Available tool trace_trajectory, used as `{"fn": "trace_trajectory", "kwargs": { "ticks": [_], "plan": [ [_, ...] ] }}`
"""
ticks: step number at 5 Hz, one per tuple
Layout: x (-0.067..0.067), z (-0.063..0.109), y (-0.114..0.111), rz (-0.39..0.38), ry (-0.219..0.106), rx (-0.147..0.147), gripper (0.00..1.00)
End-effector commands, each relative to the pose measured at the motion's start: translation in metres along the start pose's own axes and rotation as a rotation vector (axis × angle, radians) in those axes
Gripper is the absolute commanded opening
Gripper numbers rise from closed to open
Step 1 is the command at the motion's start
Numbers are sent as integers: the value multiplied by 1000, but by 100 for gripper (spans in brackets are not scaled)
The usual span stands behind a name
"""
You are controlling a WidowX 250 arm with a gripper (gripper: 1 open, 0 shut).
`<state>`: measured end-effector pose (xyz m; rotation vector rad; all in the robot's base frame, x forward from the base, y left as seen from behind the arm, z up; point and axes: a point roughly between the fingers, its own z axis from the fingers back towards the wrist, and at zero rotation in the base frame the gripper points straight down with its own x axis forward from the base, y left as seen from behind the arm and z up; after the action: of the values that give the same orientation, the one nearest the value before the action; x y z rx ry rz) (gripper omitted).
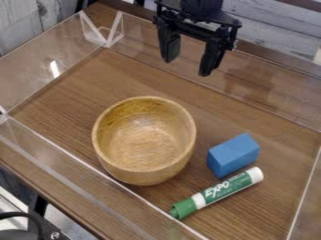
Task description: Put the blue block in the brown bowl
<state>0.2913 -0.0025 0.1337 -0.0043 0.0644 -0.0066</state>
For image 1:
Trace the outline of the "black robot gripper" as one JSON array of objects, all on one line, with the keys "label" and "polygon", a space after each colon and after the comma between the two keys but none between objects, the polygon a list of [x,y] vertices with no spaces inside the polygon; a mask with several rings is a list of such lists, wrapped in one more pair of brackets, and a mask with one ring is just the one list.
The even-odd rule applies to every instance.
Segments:
[{"label": "black robot gripper", "polygon": [[226,50],[236,47],[242,27],[224,10],[224,0],[155,0],[161,55],[166,63],[181,53],[181,34],[206,42],[198,75],[210,76],[220,67]]}]

